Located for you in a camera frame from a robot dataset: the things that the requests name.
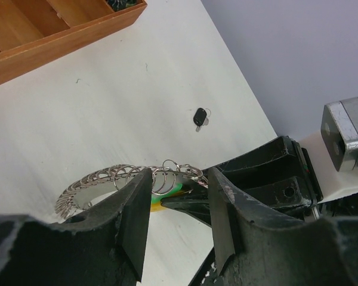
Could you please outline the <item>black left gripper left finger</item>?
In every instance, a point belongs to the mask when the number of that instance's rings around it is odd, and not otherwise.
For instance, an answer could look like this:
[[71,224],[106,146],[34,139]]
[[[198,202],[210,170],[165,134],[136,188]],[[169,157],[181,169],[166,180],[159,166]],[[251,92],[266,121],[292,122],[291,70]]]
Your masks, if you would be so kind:
[[135,285],[142,279],[152,172],[63,223],[0,215],[0,285]]

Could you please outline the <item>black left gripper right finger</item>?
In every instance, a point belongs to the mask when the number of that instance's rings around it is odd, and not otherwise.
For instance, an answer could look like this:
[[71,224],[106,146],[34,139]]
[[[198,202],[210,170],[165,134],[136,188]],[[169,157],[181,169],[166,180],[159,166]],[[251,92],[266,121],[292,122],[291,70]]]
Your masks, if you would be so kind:
[[217,271],[224,285],[358,285],[358,217],[305,222],[240,192],[209,170]]

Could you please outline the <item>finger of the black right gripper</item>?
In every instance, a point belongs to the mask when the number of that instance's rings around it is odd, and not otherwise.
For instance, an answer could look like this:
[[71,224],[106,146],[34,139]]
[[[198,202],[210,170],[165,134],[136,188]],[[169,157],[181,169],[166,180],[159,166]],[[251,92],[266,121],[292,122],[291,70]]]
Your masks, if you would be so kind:
[[295,218],[322,201],[323,194],[306,148],[288,136],[215,166],[232,184],[228,194],[244,192]]

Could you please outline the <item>metal keyring with yellow grip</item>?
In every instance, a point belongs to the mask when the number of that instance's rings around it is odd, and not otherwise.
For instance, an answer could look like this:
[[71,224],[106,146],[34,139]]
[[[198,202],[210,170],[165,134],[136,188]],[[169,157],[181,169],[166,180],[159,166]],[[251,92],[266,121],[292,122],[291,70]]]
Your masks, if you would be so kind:
[[208,179],[203,170],[190,164],[178,164],[171,159],[166,159],[158,166],[116,164],[91,172],[70,184],[57,199],[55,213],[62,219],[67,219],[77,212],[88,210],[120,191],[145,169],[152,171],[152,194],[169,191],[177,183],[182,183],[183,187],[176,194],[184,192],[186,187],[208,187]]

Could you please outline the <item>green key tag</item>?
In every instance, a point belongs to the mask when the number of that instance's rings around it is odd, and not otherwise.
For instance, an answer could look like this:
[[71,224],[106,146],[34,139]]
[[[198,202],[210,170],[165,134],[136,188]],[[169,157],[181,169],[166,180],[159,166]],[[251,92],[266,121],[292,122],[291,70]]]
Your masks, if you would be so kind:
[[157,193],[157,194],[153,193],[151,198],[151,204],[157,204],[161,201],[161,199],[176,194],[177,192],[181,191],[182,187],[183,187],[182,183],[177,183],[169,191],[165,191],[163,193]]

